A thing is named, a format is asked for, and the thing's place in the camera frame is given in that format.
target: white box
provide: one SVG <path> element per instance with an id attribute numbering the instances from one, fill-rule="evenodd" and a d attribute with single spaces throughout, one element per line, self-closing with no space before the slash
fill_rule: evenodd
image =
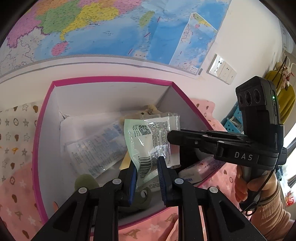
<path id="1" fill-rule="evenodd" d="M 76 176 L 61 156 L 64 143 L 87 136 L 148 104 L 154 104 L 161 112 L 178 113 L 183 129 L 212 130 L 203 114 L 173 82 L 115 76 L 52 82 L 40 110 L 33 148 L 33 189 L 43 223 L 54 214 L 53 201 L 61 206 L 74 192 Z M 118 173 L 113 168 L 98 179 L 104 179 L 104 183 Z M 149 209 L 119 220 L 119 225 L 134 225 L 163 209 L 161 194 L 156 192 Z"/>

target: light switch panel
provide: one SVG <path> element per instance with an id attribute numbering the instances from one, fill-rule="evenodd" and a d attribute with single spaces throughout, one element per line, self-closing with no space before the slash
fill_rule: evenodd
<path id="1" fill-rule="evenodd" d="M 236 71 L 217 54 L 215 54 L 207 73 L 229 85 L 233 82 L 237 74 Z"/>

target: sleeve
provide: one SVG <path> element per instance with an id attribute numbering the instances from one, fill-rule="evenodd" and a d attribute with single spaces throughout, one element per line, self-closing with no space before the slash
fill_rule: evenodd
<path id="1" fill-rule="evenodd" d="M 268 199 L 260 201 L 251 223 L 268 241 L 282 240 L 294 223 L 290 217 L 290 213 L 283 209 L 278 183 L 276 192 Z"/>

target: green and white package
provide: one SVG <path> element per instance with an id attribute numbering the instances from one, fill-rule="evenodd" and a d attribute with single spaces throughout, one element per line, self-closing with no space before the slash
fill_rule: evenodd
<path id="1" fill-rule="evenodd" d="M 180 165 L 179 146 L 171 145 L 167 140 L 169 131 L 180 129 L 179 116 L 165 114 L 165 117 L 126 119 L 124 122 L 126 145 L 138 171 L 137 187 L 158 175 L 158 157 L 164 156 L 167 167 Z"/>

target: transparent plastic bag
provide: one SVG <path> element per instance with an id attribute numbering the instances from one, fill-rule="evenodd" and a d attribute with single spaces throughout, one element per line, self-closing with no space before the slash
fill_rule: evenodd
<path id="1" fill-rule="evenodd" d="M 159 156 L 164 156 L 168 167 L 180 164 L 179 147 L 171 145 L 167 140 L 169 131 L 180 130 L 179 116 L 168 112 L 156 116 L 159 117 L 126 119 L 124 122 L 128 152 L 138 171 L 137 187 L 158 175 Z"/>
<path id="2" fill-rule="evenodd" d="M 127 146 L 123 130 L 116 121 L 92 136 L 67 143 L 64 150 L 77 173 L 97 178 L 124 158 Z"/>

